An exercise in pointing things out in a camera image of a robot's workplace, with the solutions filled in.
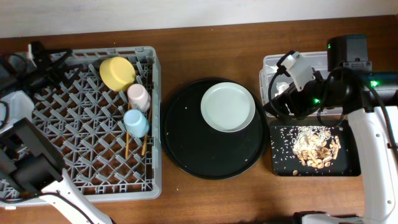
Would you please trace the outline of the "yellow bowl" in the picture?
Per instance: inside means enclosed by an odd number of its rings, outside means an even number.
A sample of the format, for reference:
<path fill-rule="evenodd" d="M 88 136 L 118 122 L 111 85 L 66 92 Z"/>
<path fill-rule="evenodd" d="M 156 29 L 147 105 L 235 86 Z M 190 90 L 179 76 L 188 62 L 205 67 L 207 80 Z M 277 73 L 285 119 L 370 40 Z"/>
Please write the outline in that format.
<path fill-rule="evenodd" d="M 132 63 L 124 57 L 104 60 L 100 65 L 99 73 L 103 83 L 113 91 L 126 91 L 136 79 Z"/>

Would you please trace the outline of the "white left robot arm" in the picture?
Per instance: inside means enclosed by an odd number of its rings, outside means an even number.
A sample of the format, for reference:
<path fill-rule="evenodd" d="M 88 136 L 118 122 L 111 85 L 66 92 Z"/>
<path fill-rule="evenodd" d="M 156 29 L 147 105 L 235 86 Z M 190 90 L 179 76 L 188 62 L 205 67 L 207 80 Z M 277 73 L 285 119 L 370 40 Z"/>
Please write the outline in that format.
<path fill-rule="evenodd" d="M 77 189 L 63 156 L 32 124 L 34 95 L 70 86 L 79 76 L 81 64 L 64 64 L 71 54 L 33 41 L 26 56 L 1 55 L 1 178 L 31 200 L 51 204 L 71 223 L 112 223 Z"/>

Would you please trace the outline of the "food scraps pile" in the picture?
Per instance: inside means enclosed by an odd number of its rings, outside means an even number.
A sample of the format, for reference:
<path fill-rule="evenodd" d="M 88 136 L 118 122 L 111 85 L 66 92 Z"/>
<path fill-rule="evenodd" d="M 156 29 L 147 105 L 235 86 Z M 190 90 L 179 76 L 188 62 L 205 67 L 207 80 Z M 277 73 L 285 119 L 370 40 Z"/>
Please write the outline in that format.
<path fill-rule="evenodd" d="M 330 167 L 337 159 L 341 141 L 332 135 L 333 128 L 323 126 L 299 126 L 293 140 L 293 153 L 303 166 L 316 169 Z"/>

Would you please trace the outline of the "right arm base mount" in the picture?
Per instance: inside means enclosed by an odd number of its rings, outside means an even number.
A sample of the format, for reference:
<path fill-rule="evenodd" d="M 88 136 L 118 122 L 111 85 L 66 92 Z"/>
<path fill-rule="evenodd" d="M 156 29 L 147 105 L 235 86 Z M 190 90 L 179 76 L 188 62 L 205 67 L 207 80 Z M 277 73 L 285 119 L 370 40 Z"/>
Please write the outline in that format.
<path fill-rule="evenodd" d="M 339 218 L 319 211 L 295 212 L 292 218 L 296 224 L 364 224 L 361 217 Z"/>

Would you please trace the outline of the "white tissue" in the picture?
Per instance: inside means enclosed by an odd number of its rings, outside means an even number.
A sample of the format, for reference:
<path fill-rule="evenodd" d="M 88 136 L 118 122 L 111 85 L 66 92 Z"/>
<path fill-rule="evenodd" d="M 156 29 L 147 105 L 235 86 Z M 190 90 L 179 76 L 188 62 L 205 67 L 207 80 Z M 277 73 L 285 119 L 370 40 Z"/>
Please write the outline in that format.
<path fill-rule="evenodd" d="M 281 95 L 286 89 L 288 89 L 289 84 L 286 82 L 277 82 L 276 88 L 277 88 L 277 93 L 275 96 Z"/>

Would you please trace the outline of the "pink plastic cup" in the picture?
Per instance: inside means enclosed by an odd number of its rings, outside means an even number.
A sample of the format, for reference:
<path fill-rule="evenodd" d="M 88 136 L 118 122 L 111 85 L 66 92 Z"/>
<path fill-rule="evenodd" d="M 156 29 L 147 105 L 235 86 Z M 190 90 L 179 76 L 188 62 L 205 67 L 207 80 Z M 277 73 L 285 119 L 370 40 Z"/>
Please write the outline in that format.
<path fill-rule="evenodd" d="M 132 109 L 139 108 L 141 112 L 145 112 L 150 108 L 150 94 L 146 88 L 139 83 L 135 83 L 127 89 L 127 97 Z"/>

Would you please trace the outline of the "wooden chopstick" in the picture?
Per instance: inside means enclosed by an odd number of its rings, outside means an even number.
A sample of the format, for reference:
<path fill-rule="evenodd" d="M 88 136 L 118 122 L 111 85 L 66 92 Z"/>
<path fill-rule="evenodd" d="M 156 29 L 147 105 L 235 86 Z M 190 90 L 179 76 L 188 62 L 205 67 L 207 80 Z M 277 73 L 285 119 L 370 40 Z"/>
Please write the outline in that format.
<path fill-rule="evenodd" d="M 131 109 L 131 106 L 130 106 L 130 104 L 128 103 L 128 104 L 127 104 L 127 110 L 130 110 L 130 109 Z M 125 159 L 126 159 L 126 160 L 127 160 L 128 157 L 129 157 L 129 139 L 130 139 L 129 133 L 128 133 L 127 128 L 126 128 L 126 149 L 125 149 Z"/>
<path fill-rule="evenodd" d="M 151 124 L 151 119 L 152 119 L 152 108 L 149 110 L 149 113 L 148 113 L 148 123 L 149 123 L 149 127 L 150 127 L 150 124 Z M 142 156 L 145 156 L 145 155 L 146 155 L 148 138 L 149 138 L 149 131 L 148 131 L 147 134 L 144 136 L 144 143 L 143 143 L 142 152 L 141 152 L 141 155 L 142 155 Z"/>

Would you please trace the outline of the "grey-white round plate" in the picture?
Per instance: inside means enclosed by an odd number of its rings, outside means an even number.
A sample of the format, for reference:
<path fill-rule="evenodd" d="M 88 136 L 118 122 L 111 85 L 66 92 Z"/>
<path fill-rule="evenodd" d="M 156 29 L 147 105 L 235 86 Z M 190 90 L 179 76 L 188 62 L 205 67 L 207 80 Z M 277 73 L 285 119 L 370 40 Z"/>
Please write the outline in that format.
<path fill-rule="evenodd" d="M 256 112 L 252 94 L 242 85 L 221 82 L 202 96 L 201 115 L 217 131 L 233 133 L 250 124 Z"/>

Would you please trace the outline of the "blue plastic cup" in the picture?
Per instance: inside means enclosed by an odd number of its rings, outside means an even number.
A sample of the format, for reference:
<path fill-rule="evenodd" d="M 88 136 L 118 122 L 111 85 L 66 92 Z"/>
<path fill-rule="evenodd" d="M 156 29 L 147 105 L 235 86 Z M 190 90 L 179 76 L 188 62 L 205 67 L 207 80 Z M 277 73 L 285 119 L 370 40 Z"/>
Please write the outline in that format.
<path fill-rule="evenodd" d="M 142 138 L 149 132 L 149 122 L 147 118 L 137 109 L 128 110 L 124 114 L 124 125 L 127 132 L 134 138 Z"/>

